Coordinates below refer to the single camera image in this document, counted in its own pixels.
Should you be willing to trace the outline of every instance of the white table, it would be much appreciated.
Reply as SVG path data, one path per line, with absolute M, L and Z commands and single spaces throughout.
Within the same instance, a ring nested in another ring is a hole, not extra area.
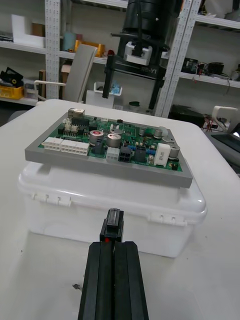
M 19 173 L 24 149 L 70 107 L 172 130 L 208 214 L 182 254 L 140 254 L 151 320 L 240 319 L 240 180 L 193 124 L 48 100 L 0 128 L 0 320 L 77 320 L 86 243 L 28 234 Z

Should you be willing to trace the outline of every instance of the electronic device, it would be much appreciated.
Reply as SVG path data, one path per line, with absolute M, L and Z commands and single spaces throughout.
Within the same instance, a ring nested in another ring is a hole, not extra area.
M 107 57 L 103 98 L 109 97 L 114 71 L 155 81 L 149 109 L 154 109 L 166 69 L 160 66 L 168 31 L 179 16 L 182 0 L 129 0 L 117 54 Z
M 203 114 L 195 111 L 192 107 L 174 104 L 168 116 L 169 119 L 190 122 L 199 128 L 205 123 Z
M 171 131 L 71 108 L 25 149 L 27 161 L 190 188 L 193 176 Z
M 123 231 L 124 212 L 110 209 L 89 247 L 78 320 L 149 320 L 138 247 Z

